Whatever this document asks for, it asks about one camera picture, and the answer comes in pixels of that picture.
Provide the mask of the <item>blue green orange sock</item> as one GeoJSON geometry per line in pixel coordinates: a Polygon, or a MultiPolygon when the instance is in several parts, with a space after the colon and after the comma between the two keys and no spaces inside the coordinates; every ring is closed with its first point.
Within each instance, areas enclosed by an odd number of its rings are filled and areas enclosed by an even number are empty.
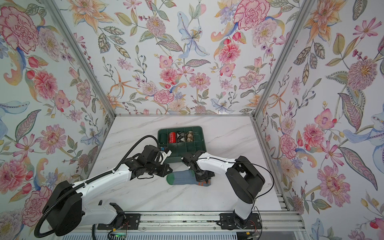
{"type": "Polygon", "coordinates": [[[172,172],[166,177],[167,183],[171,186],[176,185],[197,185],[202,187],[208,187],[211,185],[211,181],[208,183],[205,181],[198,182],[196,180],[195,172],[192,170],[172,172]]]}

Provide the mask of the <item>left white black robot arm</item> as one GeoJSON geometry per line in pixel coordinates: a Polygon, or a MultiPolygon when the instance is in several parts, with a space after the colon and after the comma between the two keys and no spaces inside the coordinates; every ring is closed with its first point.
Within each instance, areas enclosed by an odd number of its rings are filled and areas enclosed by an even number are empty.
{"type": "Polygon", "coordinates": [[[112,187],[143,174],[165,177],[172,172],[169,164],[164,162],[171,154],[167,147],[147,145],[133,157],[124,156],[112,170],[75,184],[61,182],[43,208],[34,231],[35,237],[43,238],[51,234],[60,237],[86,225],[123,227],[128,219],[118,204],[90,205],[89,202],[112,187]]]}

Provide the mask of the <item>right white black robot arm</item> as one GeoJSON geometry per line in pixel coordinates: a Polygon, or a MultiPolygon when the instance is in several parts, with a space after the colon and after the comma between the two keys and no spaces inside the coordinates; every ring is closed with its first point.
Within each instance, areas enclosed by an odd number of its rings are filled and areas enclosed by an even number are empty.
{"type": "Polygon", "coordinates": [[[257,195],[266,181],[246,157],[225,159],[197,151],[184,154],[182,162],[194,171],[199,183],[207,183],[215,174],[225,175],[238,197],[234,219],[243,225],[250,219],[257,195]]]}

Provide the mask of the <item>green plastic divider tray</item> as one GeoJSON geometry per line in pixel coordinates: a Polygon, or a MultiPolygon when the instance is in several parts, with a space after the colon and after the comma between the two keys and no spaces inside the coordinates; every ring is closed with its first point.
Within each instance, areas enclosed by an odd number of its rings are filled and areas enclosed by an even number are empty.
{"type": "Polygon", "coordinates": [[[158,130],[158,141],[161,148],[171,150],[165,163],[179,163],[186,153],[207,151],[203,128],[201,126],[165,128],[158,130]]]}

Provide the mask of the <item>brown patterned rolled sock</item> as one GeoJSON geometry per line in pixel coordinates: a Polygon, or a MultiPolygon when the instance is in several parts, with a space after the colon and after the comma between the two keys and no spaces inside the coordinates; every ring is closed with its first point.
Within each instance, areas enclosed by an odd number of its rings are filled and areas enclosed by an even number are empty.
{"type": "Polygon", "coordinates": [[[195,141],[194,132],[193,131],[188,131],[186,133],[186,142],[187,143],[191,143],[191,142],[194,142],[194,141],[195,141]]]}

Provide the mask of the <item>black white patterned rolled sock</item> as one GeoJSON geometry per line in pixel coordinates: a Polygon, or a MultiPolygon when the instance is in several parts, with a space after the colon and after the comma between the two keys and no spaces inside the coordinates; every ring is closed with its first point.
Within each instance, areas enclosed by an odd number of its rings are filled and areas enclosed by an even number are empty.
{"type": "Polygon", "coordinates": [[[182,131],[177,131],[177,143],[185,143],[186,142],[186,134],[182,131]]]}

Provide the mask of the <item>red rolled sock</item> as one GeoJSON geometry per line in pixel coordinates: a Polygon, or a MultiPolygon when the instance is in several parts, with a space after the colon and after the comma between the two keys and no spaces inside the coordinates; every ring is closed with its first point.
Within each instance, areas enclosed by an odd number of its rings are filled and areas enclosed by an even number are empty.
{"type": "Polygon", "coordinates": [[[168,143],[169,144],[174,144],[177,142],[177,134],[176,132],[170,132],[168,134],[168,143]]]}

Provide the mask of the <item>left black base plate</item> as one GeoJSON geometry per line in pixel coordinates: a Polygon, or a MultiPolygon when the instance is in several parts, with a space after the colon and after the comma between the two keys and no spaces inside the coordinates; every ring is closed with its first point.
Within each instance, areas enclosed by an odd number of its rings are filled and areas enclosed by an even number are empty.
{"type": "Polygon", "coordinates": [[[110,224],[98,224],[97,230],[138,230],[141,221],[141,214],[129,214],[116,203],[109,203],[116,210],[117,216],[110,224]]]}

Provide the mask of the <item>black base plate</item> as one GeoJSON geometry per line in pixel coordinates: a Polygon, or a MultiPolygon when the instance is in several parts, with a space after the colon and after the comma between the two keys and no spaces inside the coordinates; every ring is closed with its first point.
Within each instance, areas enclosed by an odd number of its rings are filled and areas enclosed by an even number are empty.
{"type": "Polygon", "coordinates": [[[222,230],[261,230],[262,221],[257,213],[251,213],[250,216],[243,220],[237,216],[234,212],[232,213],[221,213],[219,214],[219,220],[217,224],[222,230]]]}
{"type": "Polygon", "coordinates": [[[109,203],[116,210],[117,216],[110,224],[98,224],[97,230],[138,230],[141,221],[141,214],[129,214],[116,203],[109,203]]]}

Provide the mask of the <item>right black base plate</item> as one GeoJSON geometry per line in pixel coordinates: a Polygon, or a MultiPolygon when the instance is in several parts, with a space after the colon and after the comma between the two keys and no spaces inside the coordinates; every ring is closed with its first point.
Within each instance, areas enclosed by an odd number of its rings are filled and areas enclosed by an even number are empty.
{"type": "Polygon", "coordinates": [[[237,216],[234,212],[232,213],[221,213],[219,214],[219,220],[217,224],[222,230],[261,230],[262,221],[257,213],[251,213],[250,216],[243,220],[237,216]]]}

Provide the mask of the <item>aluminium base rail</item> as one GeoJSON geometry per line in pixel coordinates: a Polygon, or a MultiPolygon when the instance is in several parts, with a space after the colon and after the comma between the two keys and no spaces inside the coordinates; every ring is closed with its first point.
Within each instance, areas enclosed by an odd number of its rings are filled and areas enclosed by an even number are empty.
{"type": "MultiPolygon", "coordinates": [[[[139,233],[222,232],[216,224],[221,212],[140,212],[139,233]]],[[[263,232],[303,232],[305,224],[297,212],[260,211],[263,232]]]]}

